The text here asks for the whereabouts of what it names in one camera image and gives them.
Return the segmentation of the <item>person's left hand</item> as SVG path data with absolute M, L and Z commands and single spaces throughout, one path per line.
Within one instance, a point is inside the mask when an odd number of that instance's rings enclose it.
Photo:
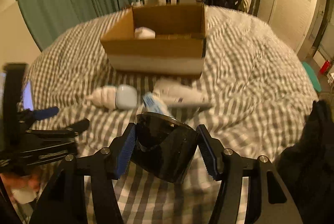
M 34 192 L 38 192 L 41 184 L 42 169 L 35 167 L 27 176 L 18 176 L 14 173 L 1 173 L 3 185 L 11 201 L 15 201 L 13 196 L 13 189 L 19 189 L 28 186 Z

